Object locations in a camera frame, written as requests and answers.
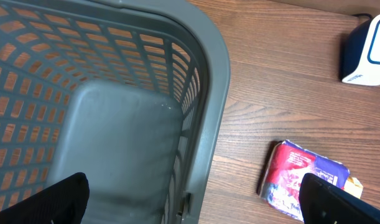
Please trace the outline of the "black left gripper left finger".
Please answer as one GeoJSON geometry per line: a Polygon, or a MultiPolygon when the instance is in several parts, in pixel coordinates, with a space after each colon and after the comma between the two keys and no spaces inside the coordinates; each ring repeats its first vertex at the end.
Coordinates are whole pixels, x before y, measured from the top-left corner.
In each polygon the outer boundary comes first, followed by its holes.
{"type": "Polygon", "coordinates": [[[77,172],[0,212],[0,224],[80,223],[90,197],[86,175],[77,172]]]}

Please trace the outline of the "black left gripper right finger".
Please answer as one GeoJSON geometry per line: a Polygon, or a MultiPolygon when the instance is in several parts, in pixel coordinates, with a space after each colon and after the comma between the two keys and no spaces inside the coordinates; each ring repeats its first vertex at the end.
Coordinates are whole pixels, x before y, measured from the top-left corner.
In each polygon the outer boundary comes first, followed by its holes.
{"type": "Polygon", "coordinates": [[[380,224],[380,210],[307,173],[299,193],[305,224],[380,224]]]}

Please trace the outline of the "red purple snack bag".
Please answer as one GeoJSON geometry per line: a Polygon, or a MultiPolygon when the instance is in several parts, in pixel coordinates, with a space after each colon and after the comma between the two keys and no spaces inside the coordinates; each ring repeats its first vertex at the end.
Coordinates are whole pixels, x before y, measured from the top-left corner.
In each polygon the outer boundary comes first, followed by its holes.
{"type": "Polygon", "coordinates": [[[302,222],[299,193],[307,173],[315,174],[340,189],[350,176],[350,170],[342,163],[284,140],[273,149],[259,195],[271,207],[302,222]]]}

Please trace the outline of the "white barcode scanner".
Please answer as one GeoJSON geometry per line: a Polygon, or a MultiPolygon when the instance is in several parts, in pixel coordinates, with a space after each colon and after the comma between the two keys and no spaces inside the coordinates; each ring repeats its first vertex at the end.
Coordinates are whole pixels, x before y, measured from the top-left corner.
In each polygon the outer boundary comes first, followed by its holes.
{"type": "Polygon", "coordinates": [[[345,41],[343,83],[380,85],[380,14],[356,27],[345,41]]]}

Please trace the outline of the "grey plastic mesh basket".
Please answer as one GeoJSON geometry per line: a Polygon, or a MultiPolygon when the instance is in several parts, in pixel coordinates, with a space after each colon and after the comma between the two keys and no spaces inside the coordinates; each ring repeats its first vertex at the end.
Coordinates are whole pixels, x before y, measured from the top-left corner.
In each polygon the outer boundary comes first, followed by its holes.
{"type": "Polygon", "coordinates": [[[187,1],[0,0],[0,212],[82,172],[80,223],[198,223],[229,80],[187,1]]]}

